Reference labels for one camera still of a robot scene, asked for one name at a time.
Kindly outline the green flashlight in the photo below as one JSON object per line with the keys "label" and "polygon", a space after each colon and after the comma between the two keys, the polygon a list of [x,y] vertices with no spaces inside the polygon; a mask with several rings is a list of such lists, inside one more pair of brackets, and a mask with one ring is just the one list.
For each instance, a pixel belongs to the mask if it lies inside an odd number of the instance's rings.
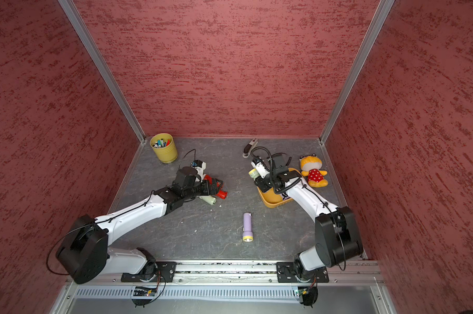
{"label": "green flashlight", "polygon": [[199,198],[208,203],[209,205],[214,205],[217,201],[216,198],[213,196],[199,196]]}
{"label": "green flashlight", "polygon": [[253,180],[256,180],[258,177],[260,177],[259,171],[255,168],[253,168],[251,171],[249,171],[248,174]]}

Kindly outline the yellow storage box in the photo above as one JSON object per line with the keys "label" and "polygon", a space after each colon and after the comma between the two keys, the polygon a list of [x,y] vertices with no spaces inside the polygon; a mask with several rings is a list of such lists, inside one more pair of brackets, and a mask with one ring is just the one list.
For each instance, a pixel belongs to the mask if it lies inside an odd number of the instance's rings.
{"label": "yellow storage box", "polygon": [[[279,173],[285,170],[274,170],[273,173]],[[275,194],[272,190],[262,193],[258,188],[257,188],[259,195],[261,197],[261,200],[263,203],[268,207],[268,208],[276,208],[278,206],[281,206],[283,204],[286,204],[292,199],[288,196],[287,192],[283,194]]]}

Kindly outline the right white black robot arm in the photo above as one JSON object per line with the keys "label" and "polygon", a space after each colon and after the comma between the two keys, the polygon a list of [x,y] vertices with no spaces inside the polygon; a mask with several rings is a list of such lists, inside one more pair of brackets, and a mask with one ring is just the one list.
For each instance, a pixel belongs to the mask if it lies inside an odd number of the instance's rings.
{"label": "right white black robot arm", "polygon": [[296,201],[313,220],[315,226],[314,246],[297,254],[293,274],[299,281],[311,280],[316,271],[339,266],[364,251],[354,212],[349,207],[338,207],[312,187],[296,170],[273,175],[266,170],[253,168],[249,172],[260,192],[284,192]]}

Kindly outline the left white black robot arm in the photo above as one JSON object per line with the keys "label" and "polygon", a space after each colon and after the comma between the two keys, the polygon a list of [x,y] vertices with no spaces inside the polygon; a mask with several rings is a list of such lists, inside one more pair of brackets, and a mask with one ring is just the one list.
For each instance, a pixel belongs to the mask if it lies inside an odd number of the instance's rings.
{"label": "left white black robot arm", "polygon": [[113,243],[186,202],[222,192],[222,180],[205,175],[198,167],[183,167],[170,186],[151,191],[137,204],[97,218],[79,217],[62,239],[55,257],[79,285],[101,275],[119,273],[142,282],[159,281],[160,271],[151,253],[144,248],[118,249]]}

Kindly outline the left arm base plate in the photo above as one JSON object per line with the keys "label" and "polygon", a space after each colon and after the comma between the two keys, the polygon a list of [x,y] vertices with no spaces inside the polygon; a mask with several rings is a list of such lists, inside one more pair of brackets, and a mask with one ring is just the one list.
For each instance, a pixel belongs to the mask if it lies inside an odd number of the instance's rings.
{"label": "left arm base plate", "polygon": [[177,262],[147,262],[145,267],[137,274],[123,273],[121,282],[123,283],[171,283],[176,273]]}

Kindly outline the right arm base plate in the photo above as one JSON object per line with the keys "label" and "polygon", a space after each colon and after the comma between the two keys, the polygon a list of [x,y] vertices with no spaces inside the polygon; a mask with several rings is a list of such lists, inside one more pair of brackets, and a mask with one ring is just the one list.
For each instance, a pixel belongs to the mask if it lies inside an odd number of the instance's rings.
{"label": "right arm base plate", "polygon": [[277,262],[276,273],[279,283],[328,283],[329,276],[325,267],[305,270],[300,262]]}

